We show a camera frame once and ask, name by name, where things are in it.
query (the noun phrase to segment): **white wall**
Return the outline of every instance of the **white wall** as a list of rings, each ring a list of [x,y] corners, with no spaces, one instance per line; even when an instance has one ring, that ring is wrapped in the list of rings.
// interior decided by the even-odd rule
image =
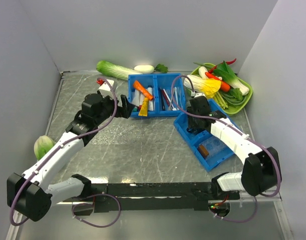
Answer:
[[[306,240],[306,0],[278,1],[239,74],[254,88],[256,140],[279,152],[295,239]]]
[[[17,0],[0,0],[0,240],[10,225],[6,180],[34,161],[60,75]]]
[[[238,58],[238,71],[276,0],[20,0],[60,71]]]

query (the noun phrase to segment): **yellow toy vegetable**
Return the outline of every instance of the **yellow toy vegetable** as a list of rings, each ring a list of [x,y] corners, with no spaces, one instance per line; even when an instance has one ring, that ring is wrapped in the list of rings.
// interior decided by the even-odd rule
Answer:
[[[208,99],[213,98],[221,87],[221,81],[215,79],[202,79],[196,75],[187,76],[192,80],[194,90],[204,93]],[[184,86],[191,89],[191,84],[187,79],[184,81]]]

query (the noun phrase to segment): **blue plastic bin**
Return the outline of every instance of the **blue plastic bin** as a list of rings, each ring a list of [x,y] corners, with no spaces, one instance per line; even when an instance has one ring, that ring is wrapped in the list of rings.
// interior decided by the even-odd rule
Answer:
[[[222,109],[217,105],[216,102],[214,102],[213,99],[210,99],[208,103],[211,107],[212,112],[216,110],[222,111]],[[188,146],[191,148],[199,162],[208,172],[230,156],[234,155],[234,152],[228,146],[226,146],[220,139],[213,136],[207,131],[203,131],[199,134],[187,132],[187,115],[184,113],[181,113],[176,118],[176,120],[174,121],[174,126],[179,132],[179,134],[182,136],[182,138],[187,142]],[[204,159],[197,150],[198,146],[201,144],[203,144],[209,152],[209,155],[206,159]]]
[[[147,116],[138,116],[138,112],[133,112],[131,114],[132,118],[151,118],[151,117],[176,117],[178,116],[181,111],[180,110],[176,110],[176,111],[172,111],[172,110],[168,110],[168,105],[164,99],[164,97],[162,97],[160,91],[158,90],[159,88],[161,89],[165,89],[168,96],[171,98],[171,86],[172,86],[172,82],[173,80],[179,76],[180,73],[160,73],[160,74],[138,74],[138,75],[129,75],[128,76],[128,101],[131,103],[134,94],[135,94],[135,89],[133,88],[133,83],[135,80],[137,80],[138,82],[140,82],[140,84],[144,87],[144,88],[148,88],[149,85],[153,86],[153,95],[154,95],[154,111],[148,111],[148,115]],[[179,106],[183,109],[185,109],[185,104],[186,104],[186,100],[185,100],[185,93],[184,93],[184,87],[183,87],[183,82],[181,79],[179,79],[178,81],[176,81],[175,83],[175,87],[178,87],[179,92],[178,92],[178,101],[179,101]],[[165,111],[162,110],[162,101],[164,101],[164,105],[165,105]]]

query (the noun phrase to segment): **red pepper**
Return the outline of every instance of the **red pepper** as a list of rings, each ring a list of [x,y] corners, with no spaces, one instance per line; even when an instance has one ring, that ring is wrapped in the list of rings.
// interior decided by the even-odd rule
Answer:
[[[236,62],[236,59],[234,59],[233,61],[227,61],[226,64],[227,64],[227,65],[230,65],[230,64],[233,64],[234,62]],[[211,74],[211,73],[213,73],[214,69],[216,69],[216,68],[217,68],[217,65],[215,65],[214,67],[212,67],[211,70],[208,71],[208,72]]]

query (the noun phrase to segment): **white radish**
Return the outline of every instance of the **white radish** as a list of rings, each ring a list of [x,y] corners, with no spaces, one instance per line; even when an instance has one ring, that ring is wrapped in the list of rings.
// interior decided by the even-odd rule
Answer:
[[[199,67],[198,74],[201,76],[202,79],[208,79],[208,77],[206,76],[205,72],[208,72],[206,67],[204,67],[204,66]]]
[[[136,67],[134,67],[135,71],[138,71],[142,74],[151,74],[154,72],[154,66],[151,65],[138,65]]]

